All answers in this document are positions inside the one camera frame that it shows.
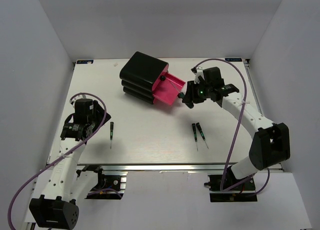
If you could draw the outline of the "pink drawer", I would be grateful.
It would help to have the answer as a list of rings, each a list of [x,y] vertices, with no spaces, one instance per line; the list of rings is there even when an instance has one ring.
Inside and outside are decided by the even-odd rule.
[[[155,84],[158,84],[161,81],[165,81],[167,72],[167,70],[163,70],[159,77],[156,79]]]
[[[167,73],[165,81],[154,84],[152,87],[153,97],[167,105],[172,105],[178,97],[178,92],[174,89],[170,82],[172,82],[179,91],[182,91],[184,85],[186,84],[183,80],[170,73]]]

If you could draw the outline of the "small green precision screwdriver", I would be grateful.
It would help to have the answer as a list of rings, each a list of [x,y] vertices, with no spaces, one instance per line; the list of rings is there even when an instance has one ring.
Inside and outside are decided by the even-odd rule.
[[[114,122],[111,121],[110,122],[110,135],[109,135],[110,149],[112,149],[113,133],[114,133]]]

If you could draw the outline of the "black drawer cabinet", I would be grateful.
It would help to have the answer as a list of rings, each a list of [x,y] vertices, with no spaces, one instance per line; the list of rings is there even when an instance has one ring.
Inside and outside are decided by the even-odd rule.
[[[124,93],[154,104],[154,91],[168,68],[169,64],[163,60],[135,52],[119,74]]]

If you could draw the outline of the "large green handled screwdriver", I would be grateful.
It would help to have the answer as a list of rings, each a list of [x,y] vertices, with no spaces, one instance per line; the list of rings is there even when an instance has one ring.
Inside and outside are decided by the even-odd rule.
[[[177,87],[176,87],[172,82],[170,82],[170,84],[171,84],[171,85],[174,87],[174,89],[177,91],[177,97],[178,97],[179,99],[183,99],[184,96],[185,96],[185,94],[184,94],[183,92],[179,91],[179,90],[177,89]]]

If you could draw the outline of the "pink top drawer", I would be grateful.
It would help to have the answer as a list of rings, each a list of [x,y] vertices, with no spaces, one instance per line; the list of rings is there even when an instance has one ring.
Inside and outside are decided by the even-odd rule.
[[[167,72],[167,70],[163,70],[159,77],[156,79],[155,84],[158,84],[161,81],[165,81]]]

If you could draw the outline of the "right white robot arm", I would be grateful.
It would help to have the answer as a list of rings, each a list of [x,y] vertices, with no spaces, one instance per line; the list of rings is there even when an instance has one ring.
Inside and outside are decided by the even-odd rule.
[[[187,82],[182,102],[193,108],[207,99],[217,103],[234,116],[249,133],[252,143],[248,156],[225,169],[226,185],[236,190],[244,179],[290,158],[289,128],[275,123],[259,113],[233,84],[225,84],[218,67],[195,73],[195,79]]]

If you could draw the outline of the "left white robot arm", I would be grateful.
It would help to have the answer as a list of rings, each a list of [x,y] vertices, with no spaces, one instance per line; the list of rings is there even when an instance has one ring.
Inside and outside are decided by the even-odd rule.
[[[40,228],[72,230],[79,218],[80,201],[91,188],[105,186],[104,175],[80,173],[77,165],[86,147],[85,140],[93,135],[111,116],[98,101],[82,98],[73,102],[74,113],[63,124],[60,134],[58,162],[39,198],[33,198],[29,210]]]

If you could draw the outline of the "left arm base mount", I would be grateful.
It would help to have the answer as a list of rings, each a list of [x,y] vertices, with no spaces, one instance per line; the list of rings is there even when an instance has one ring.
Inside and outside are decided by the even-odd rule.
[[[122,172],[107,171],[99,165],[86,165],[76,170],[76,180],[93,175],[94,186],[88,191],[85,199],[120,200],[124,195],[127,175]]]

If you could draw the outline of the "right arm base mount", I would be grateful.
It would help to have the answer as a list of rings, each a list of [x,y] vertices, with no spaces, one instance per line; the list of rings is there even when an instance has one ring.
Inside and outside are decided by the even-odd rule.
[[[257,202],[256,186],[253,177],[246,182],[237,180],[229,173],[226,174],[222,191],[222,174],[208,175],[208,180],[203,184],[209,190],[211,203],[242,203]]]

